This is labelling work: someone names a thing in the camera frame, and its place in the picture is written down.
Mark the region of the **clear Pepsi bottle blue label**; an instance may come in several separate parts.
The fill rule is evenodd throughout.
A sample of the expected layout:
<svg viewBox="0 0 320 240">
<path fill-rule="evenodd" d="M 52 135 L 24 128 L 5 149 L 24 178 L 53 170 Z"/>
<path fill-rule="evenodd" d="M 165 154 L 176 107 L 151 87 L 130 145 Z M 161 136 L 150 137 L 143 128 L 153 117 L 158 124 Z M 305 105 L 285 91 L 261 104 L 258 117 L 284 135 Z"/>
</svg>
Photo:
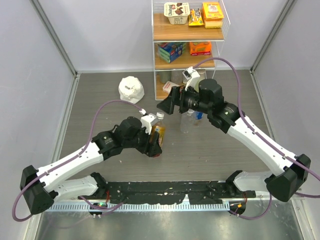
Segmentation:
<svg viewBox="0 0 320 240">
<path fill-rule="evenodd" d="M 204 116 L 204 114 L 202 112 L 196 111 L 195 112 L 195 120 L 194 120 L 193 124 L 195 126 L 198 126 L 202 122 L 203 116 Z"/>
</svg>

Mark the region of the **white amber bottle cap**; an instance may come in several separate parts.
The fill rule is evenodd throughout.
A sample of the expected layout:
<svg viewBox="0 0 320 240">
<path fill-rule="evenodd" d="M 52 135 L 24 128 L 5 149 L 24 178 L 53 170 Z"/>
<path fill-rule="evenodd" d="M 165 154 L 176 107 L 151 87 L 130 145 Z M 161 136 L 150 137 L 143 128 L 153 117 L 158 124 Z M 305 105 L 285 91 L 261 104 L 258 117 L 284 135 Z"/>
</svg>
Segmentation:
<svg viewBox="0 0 320 240">
<path fill-rule="evenodd" d="M 159 120 L 163 120 L 165 114 L 164 114 L 163 112 L 157 112 L 157 113 L 156 113 L 156 116 L 157 116 L 157 118 L 158 118 Z"/>
</svg>

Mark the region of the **small clear bottle blue cap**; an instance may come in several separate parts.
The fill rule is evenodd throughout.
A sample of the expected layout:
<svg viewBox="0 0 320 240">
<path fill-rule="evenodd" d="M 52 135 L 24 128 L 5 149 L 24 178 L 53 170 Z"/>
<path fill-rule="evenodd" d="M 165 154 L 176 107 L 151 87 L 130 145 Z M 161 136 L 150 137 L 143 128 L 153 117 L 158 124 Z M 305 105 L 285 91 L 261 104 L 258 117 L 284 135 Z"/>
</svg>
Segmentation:
<svg viewBox="0 0 320 240">
<path fill-rule="evenodd" d="M 195 114 L 196 113 L 194 110 L 189 109 L 181 115 L 180 131 L 182 133 L 187 134 L 189 132 L 191 126 L 194 124 L 194 121 L 196 120 Z"/>
</svg>

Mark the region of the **amber drink bottle red label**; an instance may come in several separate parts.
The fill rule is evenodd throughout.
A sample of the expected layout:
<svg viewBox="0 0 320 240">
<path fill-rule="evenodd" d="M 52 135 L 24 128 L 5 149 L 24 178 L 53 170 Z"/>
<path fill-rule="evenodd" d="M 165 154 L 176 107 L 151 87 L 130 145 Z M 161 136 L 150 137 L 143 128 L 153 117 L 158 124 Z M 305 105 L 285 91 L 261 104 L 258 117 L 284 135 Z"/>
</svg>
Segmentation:
<svg viewBox="0 0 320 240">
<path fill-rule="evenodd" d="M 164 135 L 166 132 L 166 126 L 165 126 L 163 120 L 164 119 L 162 119 L 162 120 L 158 119 L 158 122 L 153 125 L 152 130 L 151 130 L 151 141 L 156 139 L 155 132 L 157 132 L 159 134 L 157 140 L 158 140 L 158 143 L 161 148 L 163 146 Z"/>
</svg>

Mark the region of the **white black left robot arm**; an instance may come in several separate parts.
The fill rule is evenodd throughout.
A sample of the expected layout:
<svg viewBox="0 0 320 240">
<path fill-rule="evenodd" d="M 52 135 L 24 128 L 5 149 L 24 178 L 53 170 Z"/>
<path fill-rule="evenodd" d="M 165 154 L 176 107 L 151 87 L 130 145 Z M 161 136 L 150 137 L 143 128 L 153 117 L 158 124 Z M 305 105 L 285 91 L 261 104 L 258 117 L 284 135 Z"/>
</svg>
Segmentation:
<svg viewBox="0 0 320 240">
<path fill-rule="evenodd" d="M 22 171 L 20 189 L 32 215 L 49 209 L 55 202 L 77 196 L 102 199 L 107 193 L 105 180 L 97 173 L 71 180 L 76 173 L 113 156 L 124 149 L 136 149 L 148 157 L 162 153 L 159 134 L 152 133 L 158 118 L 150 113 L 140 119 L 129 116 L 113 129 L 102 131 L 89 143 L 70 155 L 43 167 L 32 165 Z"/>
</svg>

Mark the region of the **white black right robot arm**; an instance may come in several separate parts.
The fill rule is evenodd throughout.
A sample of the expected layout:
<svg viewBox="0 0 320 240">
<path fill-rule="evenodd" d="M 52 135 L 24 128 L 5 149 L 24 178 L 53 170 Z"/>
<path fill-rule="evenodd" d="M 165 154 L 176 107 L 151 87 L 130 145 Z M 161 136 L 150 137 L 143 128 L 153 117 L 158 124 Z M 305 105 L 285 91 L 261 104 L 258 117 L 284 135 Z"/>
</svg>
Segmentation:
<svg viewBox="0 0 320 240">
<path fill-rule="evenodd" d="M 174 86 L 168 97 L 157 104 L 168 115 L 173 114 L 175 106 L 181 114 L 188 110 L 206 114 L 214 127 L 240 141 L 268 167 L 265 172 L 234 172 L 225 186 L 230 197 L 260 191 L 287 202 L 307 180 L 310 158 L 285 150 L 254 126 L 236 105 L 224 100 L 222 87 L 216 80 L 201 80 L 199 91 L 191 86 Z"/>
</svg>

